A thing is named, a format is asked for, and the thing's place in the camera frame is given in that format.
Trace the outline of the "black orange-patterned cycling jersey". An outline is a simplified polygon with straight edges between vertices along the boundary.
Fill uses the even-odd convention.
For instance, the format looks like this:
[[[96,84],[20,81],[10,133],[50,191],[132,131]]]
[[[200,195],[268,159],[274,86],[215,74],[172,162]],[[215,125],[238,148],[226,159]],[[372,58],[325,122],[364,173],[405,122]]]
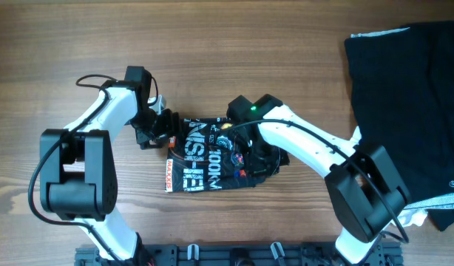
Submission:
[[[271,176],[246,170],[248,142],[262,140],[255,126],[232,129],[226,117],[185,119],[180,133],[169,139],[165,192],[220,191],[254,187]],[[280,167],[290,163],[281,149]]]

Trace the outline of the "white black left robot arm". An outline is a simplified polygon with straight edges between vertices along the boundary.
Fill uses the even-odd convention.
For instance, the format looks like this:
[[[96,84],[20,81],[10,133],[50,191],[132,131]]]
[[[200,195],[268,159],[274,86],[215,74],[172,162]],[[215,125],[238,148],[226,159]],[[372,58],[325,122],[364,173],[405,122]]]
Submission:
[[[28,187],[33,214],[51,225],[79,227],[104,265],[155,265],[140,235],[116,207],[118,181],[112,143],[130,125],[141,149],[159,149],[178,128],[163,108],[151,75],[107,76],[99,96],[79,119],[40,137],[40,160]]]

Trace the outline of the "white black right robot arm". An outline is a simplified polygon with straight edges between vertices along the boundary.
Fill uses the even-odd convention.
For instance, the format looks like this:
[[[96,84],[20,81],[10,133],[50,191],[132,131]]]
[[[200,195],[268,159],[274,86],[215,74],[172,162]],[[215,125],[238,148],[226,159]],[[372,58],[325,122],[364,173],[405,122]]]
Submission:
[[[336,137],[271,95],[255,103],[239,97],[230,103],[228,115],[243,124],[254,143],[288,152],[323,178],[342,225],[333,244],[335,258],[344,264],[364,263],[411,201],[384,146]]]

